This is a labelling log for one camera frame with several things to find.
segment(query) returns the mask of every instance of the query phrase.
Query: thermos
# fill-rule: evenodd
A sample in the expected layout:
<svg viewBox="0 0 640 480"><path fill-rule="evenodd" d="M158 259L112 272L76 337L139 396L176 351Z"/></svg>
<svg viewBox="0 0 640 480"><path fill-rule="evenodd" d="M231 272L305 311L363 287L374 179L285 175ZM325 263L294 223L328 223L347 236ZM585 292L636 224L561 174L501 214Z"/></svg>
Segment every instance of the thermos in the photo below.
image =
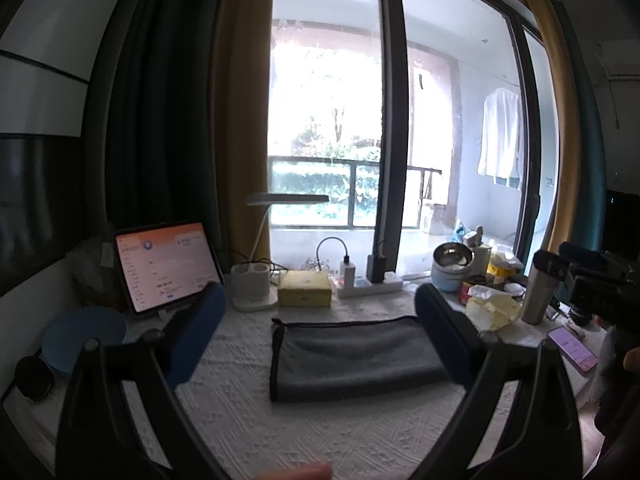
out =
<svg viewBox="0 0 640 480"><path fill-rule="evenodd" d="M533 255L529 284L522 302L521 320L530 325L542 322L546 308L567 271L568 262L557 254L538 251Z"/></svg>

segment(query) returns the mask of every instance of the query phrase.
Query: air conditioner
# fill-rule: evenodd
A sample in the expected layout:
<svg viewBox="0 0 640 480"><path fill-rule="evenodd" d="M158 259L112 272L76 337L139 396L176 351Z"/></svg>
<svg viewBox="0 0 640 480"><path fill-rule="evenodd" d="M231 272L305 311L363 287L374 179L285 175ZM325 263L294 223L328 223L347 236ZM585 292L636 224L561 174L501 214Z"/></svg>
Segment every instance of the air conditioner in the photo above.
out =
<svg viewBox="0 0 640 480"><path fill-rule="evenodd" d="M596 42L596 51L609 80L640 81L640 40Z"/></svg>

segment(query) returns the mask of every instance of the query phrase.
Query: tablet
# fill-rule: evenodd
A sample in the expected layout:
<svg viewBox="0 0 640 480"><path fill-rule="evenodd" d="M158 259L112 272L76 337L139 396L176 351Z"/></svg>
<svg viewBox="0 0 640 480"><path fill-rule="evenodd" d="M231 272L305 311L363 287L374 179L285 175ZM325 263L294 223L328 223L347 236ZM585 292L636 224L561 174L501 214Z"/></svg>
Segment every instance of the tablet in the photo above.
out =
<svg viewBox="0 0 640 480"><path fill-rule="evenodd" d="M115 248L134 314L147 314L188 300L207 283L221 281L199 222L119 232Z"/></svg>

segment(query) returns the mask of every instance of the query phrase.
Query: finger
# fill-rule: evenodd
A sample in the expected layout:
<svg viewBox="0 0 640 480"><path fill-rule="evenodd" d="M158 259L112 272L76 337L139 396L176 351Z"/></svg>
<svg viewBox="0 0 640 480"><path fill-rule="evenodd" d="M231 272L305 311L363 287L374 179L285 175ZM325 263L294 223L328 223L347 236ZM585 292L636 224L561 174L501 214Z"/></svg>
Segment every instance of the finger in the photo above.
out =
<svg viewBox="0 0 640 480"><path fill-rule="evenodd" d="M626 353L623 366L629 372L640 374L640 347Z"/></svg>
<svg viewBox="0 0 640 480"><path fill-rule="evenodd" d="M333 474L331 464L318 462L295 469L272 471L257 476L254 480L330 480Z"/></svg>

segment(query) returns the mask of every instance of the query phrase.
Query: desk lamp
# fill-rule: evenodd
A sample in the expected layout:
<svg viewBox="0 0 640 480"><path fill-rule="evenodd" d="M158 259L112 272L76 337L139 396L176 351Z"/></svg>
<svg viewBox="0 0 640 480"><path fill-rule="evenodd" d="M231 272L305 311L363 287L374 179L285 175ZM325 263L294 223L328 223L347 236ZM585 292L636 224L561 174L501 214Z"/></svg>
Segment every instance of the desk lamp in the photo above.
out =
<svg viewBox="0 0 640 480"><path fill-rule="evenodd" d="M232 302L236 310L243 312L263 310L278 302L278 293L271 287L271 267L264 263L254 262L255 250L269 216L270 207L274 204L321 204L324 202L329 202L327 195L253 193L246 198L247 205L263 205L266 208L249 261L231 267Z"/></svg>

